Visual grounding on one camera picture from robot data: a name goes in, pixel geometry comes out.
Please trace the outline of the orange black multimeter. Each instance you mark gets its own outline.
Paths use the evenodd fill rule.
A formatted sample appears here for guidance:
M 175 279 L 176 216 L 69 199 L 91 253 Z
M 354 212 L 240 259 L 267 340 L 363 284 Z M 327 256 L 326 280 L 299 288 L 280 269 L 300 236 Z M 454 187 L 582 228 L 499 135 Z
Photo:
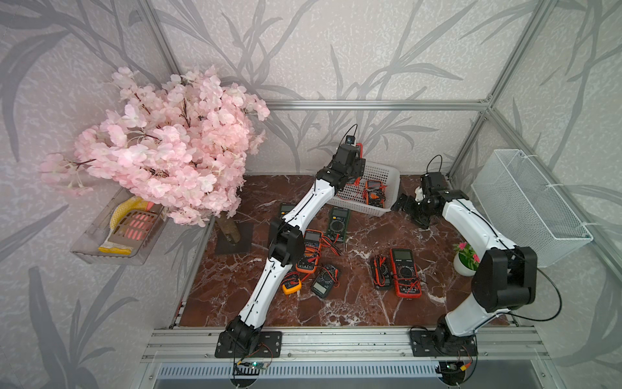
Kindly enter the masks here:
M 367 180 L 364 186 L 365 203 L 371 207 L 384 208 L 386 194 L 386 186 L 380 181 Z

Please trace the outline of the green multimeter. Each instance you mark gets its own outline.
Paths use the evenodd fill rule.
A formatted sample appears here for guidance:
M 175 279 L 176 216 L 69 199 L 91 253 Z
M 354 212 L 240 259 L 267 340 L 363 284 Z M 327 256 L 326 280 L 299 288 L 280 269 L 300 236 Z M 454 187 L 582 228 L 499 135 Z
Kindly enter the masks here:
M 282 203 L 280 204 L 280 216 L 281 217 L 285 217 L 286 215 L 288 215 L 291 210 L 293 210 L 296 207 L 296 204 L 288 204 L 288 203 Z
M 329 223 L 326 235 L 331 241 L 344 243 L 347 240 L 347 230 L 350 220 L 350 210 L 343 207 L 333 207 L 330 210 Z

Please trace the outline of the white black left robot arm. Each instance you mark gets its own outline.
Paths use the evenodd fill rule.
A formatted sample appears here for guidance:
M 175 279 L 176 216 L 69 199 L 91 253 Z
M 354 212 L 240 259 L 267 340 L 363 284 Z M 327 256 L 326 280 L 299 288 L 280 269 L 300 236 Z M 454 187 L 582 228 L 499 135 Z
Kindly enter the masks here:
M 277 289 L 305 252 L 304 234 L 321 208 L 348 183 L 364 173 L 365 159 L 354 136 L 338 146 L 330 163 L 319 170 L 314 184 L 283 217 L 270 224 L 267 262 L 262 275 L 240 314 L 226 327 L 226 333 L 243 348 L 253 348 L 266 322 Z

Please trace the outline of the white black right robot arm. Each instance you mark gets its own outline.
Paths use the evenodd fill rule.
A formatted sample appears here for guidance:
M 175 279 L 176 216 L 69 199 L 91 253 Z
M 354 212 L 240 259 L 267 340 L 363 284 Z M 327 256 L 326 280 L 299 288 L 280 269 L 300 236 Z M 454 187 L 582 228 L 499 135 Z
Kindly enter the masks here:
M 528 246 L 517 246 L 495 229 L 463 191 L 448 188 L 442 173 L 426 173 L 420 179 L 421 197 L 401 194 L 391 209 L 406 212 L 422 229 L 429 228 L 433 217 L 442 217 L 479 257 L 471 295 L 442 316 L 433 333 L 439 345 L 466 341 L 500 314 L 534 302 L 537 254 Z

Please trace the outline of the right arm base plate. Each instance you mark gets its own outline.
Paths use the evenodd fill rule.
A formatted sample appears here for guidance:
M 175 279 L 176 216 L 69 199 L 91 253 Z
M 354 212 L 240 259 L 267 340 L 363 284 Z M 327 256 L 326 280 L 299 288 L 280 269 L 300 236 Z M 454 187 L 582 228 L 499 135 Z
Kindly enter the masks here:
M 409 338 L 414 357 L 470 359 L 478 356 L 475 336 L 454 336 L 442 328 L 430 331 L 418 327 L 410 329 Z

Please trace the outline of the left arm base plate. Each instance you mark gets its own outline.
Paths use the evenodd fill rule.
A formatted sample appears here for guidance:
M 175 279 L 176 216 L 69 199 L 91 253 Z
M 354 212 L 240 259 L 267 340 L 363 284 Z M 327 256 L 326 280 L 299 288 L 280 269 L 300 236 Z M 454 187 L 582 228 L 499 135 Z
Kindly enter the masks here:
M 283 332 L 253 333 L 248 340 L 230 332 L 221 332 L 215 348 L 216 358 L 279 358 Z

